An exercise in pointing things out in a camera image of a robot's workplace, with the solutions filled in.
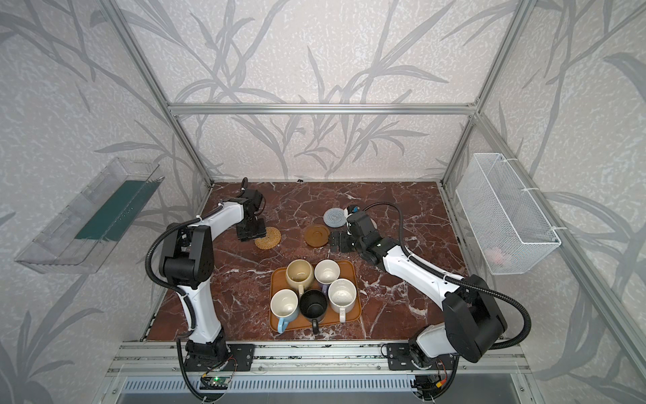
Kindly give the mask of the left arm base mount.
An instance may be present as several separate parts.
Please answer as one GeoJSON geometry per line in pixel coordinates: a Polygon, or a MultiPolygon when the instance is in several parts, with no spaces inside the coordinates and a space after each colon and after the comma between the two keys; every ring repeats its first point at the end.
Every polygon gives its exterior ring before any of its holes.
{"type": "Polygon", "coordinates": [[[228,344],[216,356],[186,353],[184,367],[187,372],[249,372],[252,368],[255,345],[251,343],[228,344]]]}

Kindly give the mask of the beige ceramic mug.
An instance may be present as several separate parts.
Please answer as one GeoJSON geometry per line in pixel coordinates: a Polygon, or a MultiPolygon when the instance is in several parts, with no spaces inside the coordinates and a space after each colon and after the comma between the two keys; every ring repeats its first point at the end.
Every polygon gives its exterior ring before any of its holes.
{"type": "Polygon", "coordinates": [[[303,296],[313,284],[314,268],[308,261],[296,259],[286,268],[285,279],[298,296],[303,296]]]}

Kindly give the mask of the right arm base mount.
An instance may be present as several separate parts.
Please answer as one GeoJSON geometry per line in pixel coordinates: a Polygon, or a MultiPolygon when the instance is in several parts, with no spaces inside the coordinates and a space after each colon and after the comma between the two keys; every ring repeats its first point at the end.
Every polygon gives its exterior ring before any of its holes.
{"type": "Polygon", "coordinates": [[[381,353],[388,361],[389,370],[452,370],[459,359],[457,355],[450,353],[430,358],[420,348],[409,343],[383,344],[381,353]]]}

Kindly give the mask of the brown wooden saucer coaster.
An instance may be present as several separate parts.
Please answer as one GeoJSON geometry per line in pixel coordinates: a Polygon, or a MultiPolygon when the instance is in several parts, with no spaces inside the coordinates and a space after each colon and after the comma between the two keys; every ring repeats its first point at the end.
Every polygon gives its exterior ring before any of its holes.
{"type": "Polygon", "coordinates": [[[325,225],[313,224],[304,231],[304,240],[310,247],[323,247],[329,242],[331,231],[325,225]]]}

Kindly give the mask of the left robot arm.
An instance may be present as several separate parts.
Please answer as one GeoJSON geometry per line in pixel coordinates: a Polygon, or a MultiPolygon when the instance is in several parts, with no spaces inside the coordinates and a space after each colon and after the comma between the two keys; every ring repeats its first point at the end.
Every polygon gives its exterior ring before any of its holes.
{"type": "Polygon", "coordinates": [[[243,187],[240,194],[218,203],[207,215],[177,223],[157,237],[144,261],[149,279],[179,297],[188,322],[186,350],[217,356],[226,351],[225,331],[215,314],[210,279],[215,269],[213,240],[235,227],[238,240],[267,235],[260,217],[265,198],[243,187]]]}

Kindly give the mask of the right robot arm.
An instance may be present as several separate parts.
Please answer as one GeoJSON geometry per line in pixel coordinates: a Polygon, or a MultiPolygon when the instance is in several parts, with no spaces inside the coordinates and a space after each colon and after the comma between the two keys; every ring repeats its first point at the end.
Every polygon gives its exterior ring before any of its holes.
{"type": "Polygon", "coordinates": [[[368,213],[356,205],[343,211],[347,230],[341,249],[355,252],[368,264],[403,279],[442,310],[443,321],[423,328],[409,339],[410,361],[427,369],[444,355],[478,362],[489,350],[509,348],[524,341],[532,330],[529,311],[517,300],[491,289],[477,275],[452,274],[411,252],[402,240],[380,235],[368,213]],[[501,341],[508,324],[498,303],[515,308],[522,316],[518,334],[501,341]]]}

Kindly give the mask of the woven straw coaster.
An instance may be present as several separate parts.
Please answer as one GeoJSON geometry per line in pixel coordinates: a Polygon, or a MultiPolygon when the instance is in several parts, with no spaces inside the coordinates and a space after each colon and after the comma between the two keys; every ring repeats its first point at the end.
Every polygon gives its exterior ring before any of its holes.
{"type": "Polygon", "coordinates": [[[276,227],[267,227],[266,235],[254,240],[255,245],[261,250],[269,250],[280,244],[282,235],[276,227]]]}

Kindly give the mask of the grey woven coaster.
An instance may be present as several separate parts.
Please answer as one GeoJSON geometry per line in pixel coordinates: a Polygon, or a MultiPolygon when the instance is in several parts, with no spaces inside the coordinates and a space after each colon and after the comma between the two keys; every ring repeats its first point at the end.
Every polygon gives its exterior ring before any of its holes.
{"type": "Polygon", "coordinates": [[[324,223],[331,228],[344,227],[347,223],[348,212],[342,208],[331,208],[323,215],[324,223]]]}

